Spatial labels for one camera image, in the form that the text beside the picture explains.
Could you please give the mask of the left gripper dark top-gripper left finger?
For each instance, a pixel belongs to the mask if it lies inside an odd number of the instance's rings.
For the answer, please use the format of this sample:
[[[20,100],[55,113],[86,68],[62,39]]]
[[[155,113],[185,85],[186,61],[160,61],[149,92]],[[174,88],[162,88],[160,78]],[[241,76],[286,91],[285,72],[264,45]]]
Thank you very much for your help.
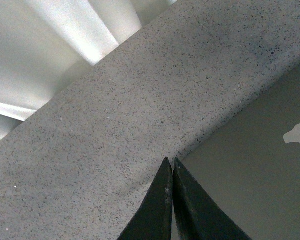
[[[173,216],[173,171],[164,158],[136,214],[120,240],[170,240]]]

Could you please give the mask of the left gripper dark top-gripper right finger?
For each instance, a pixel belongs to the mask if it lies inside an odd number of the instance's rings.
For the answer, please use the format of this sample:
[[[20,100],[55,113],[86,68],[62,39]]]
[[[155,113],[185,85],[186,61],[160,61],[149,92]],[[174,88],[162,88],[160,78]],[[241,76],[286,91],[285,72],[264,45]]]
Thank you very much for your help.
[[[251,239],[221,210],[178,158],[174,160],[173,204],[182,240]]]

